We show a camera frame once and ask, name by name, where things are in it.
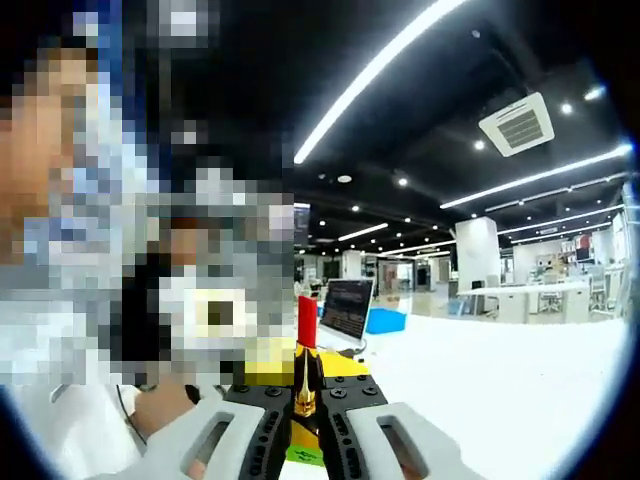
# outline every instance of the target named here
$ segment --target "blue box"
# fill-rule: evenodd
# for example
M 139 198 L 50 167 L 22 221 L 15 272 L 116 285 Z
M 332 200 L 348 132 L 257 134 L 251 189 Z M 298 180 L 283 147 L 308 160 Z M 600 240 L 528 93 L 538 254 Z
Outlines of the blue box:
M 380 333 L 401 332 L 407 325 L 407 314 L 388 310 L 386 308 L 372 308 L 369 311 L 367 333 L 378 335 Z

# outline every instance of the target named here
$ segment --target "led strip light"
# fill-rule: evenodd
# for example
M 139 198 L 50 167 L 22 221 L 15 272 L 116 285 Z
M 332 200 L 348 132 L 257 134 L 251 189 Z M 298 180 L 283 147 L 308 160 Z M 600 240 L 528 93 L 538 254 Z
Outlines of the led strip light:
M 594 228 L 608 227 L 609 225 L 611 225 L 611 222 L 599 223 L 598 225 L 589 225 L 588 227 L 576 228 L 575 230 L 568 230 L 566 232 L 551 233 L 549 235 L 542 235 L 542 236 L 539 236 L 539 237 L 531 237 L 531 238 L 523 238 L 521 240 L 513 240 L 511 243 L 512 244 L 518 244 L 518 243 L 524 243 L 524 242 L 533 242 L 535 240 L 542 240 L 543 238 L 562 237 L 564 235 L 569 235 L 570 233 L 580 233 L 580 232 L 583 232 L 584 230 L 593 230 Z
M 510 190 L 512 188 L 519 187 L 521 185 L 526 185 L 529 183 L 536 182 L 538 180 L 542 180 L 544 178 L 553 177 L 554 175 L 559 175 L 561 173 L 570 172 L 573 170 L 577 170 L 579 168 L 588 167 L 590 165 L 594 165 L 596 163 L 603 162 L 605 160 L 612 160 L 614 158 L 622 158 L 627 153 L 633 150 L 633 147 L 629 144 L 620 145 L 619 147 L 611 150 L 610 152 L 603 153 L 601 155 L 597 155 L 595 157 L 587 158 L 585 160 L 580 160 L 579 162 L 570 163 L 568 165 L 564 165 L 562 167 L 554 168 L 551 170 L 547 170 L 544 172 L 536 173 L 535 175 L 530 175 L 525 178 L 521 178 L 519 180 L 514 180 L 512 182 L 508 182 L 502 185 L 498 185 L 497 187 L 490 188 L 488 190 L 483 190 L 481 192 L 477 192 L 471 195 L 467 195 L 466 197 L 458 198 L 457 200 L 452 200 L 451 202 L 443 203 L 440 205 L 440 208 L 445 210 L 447 208 L 455 207 L 458 205 L 462 205 L 463 203 L 471 202 L 472 200 L 477 200 L 478 198 L 486 197 L 489 195 L 493 195 L 494 193 L 504 192 L 505 190 Z
M 599 213 L 611 212 L 612 210 L 617 210 L 623 207 L 624 205 L 620 204 L 614 207 L 601 208 L 600 210 L 595 210 L 593 212 L 581 213 L 580 215 L 573 215 L 571 217 L 566 217 L 566 218 L 559 218 L 558 220 L 551 220 L 549 222 L 536 223 L 535 225 L 527 225 L 525 227 L 510 228 L 509 230 L 501 230 L 498 232 L 498 235 L 506 235 L 507 233 L 522 232 L 523 230 L 531 230 L 533 228 L 546 227 L 548 225 L 554 225 L 556 223 L 570 222 L 571 220 L 577 220 L 578 218 L 590 217 L 592 215 L 598 215 Z
M 338 118 L 349 105 L 360 95 L 384 68 L 389 65 L 405 48 L 431 28 L 436 22 L 451 13 L 467 0 L 438 0 L 427 7 L 418 17 L 407 25 L 393 40 L 391 40 L 369 64 L 362 70 L 355 80 L 347 87 L 342 95 L 322 117 L 320 123 L 313 129 L 309 137 L 293 157 L 296 164 L 304 162 L 318 142 L 326 135 Z
M 381 256 L 386 256 L 386 255 L 393 255 L 395 253 L 414 252 L 416 250 L 426 250 L 427 248 L 442 247 L 444 245 L 452 245 L 454 243 L 456 243 L 455 240 L 447 240 L 446 242 L 438 242 L 438 243 L 432 243 L 432 244 L 427 244 L 427 245 L 419 245 L 417 247 L 401 248 L 399 250 L 390 250 L 388 252 L 381 253 L 380 255 Z
M 378 230 L 382 230 L 383 228 L 387 228 L 389 226 L 388 223 L 381 223 L 380 225 L 376 225 L 374 227 L 365 228 L 364 230 L 359 230 L 357 232 L 350 233 L 348 235 L 343 235 L 338 238 L 339 242 L 344 242 L 345 240 L 349 240 L 354 237 L 359 237 L 360 235 L 366 235 L 367 233 L 377 232 Z

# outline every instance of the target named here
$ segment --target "hand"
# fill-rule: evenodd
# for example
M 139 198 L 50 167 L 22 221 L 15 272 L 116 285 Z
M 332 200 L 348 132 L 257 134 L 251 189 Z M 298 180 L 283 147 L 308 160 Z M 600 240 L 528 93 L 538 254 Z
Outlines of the hand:
M 163 380 L 155 389 L 140 393 L 136 397 L 135 407 L 131 423 L 148 438 L 191 410 L 194 404 L 189 400 L 184 385 Z M 204 463 L 194 460 L 187 475 L 193 480 L 202 480 L 206 468 Z

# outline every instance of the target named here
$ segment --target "red cylinder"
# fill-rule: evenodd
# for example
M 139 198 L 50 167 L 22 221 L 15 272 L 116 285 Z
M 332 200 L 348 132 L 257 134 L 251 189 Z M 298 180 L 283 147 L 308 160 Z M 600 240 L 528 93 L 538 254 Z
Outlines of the red cylinder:
M 318 305 L 312 298 L 298 297 L 298 343 L 316 348 L 316 321 Z

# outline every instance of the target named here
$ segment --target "laptop screen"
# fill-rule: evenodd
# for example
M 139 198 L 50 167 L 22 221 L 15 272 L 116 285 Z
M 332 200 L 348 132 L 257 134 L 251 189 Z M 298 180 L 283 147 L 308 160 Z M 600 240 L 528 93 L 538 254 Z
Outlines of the laptop screen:
M 369 313 L 372 288 L 371 279 L 330 281 L 320 325 L 361 339 Z

